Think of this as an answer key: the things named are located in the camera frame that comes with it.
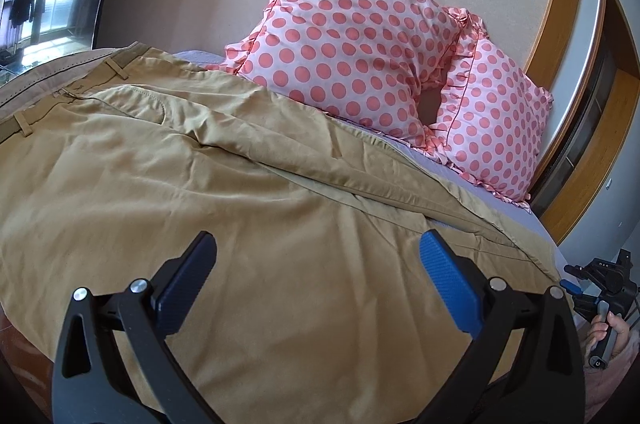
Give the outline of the person's right hand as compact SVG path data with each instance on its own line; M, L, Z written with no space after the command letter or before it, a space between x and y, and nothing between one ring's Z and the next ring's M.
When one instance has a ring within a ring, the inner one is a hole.
M607 371L620 370L634 363L639 352L639 333L637 330L632 330L623 318L609 311L605 316L597 314L591 320L584 340L584 358L587 368L592 369L590 357L604 340L612 343Z

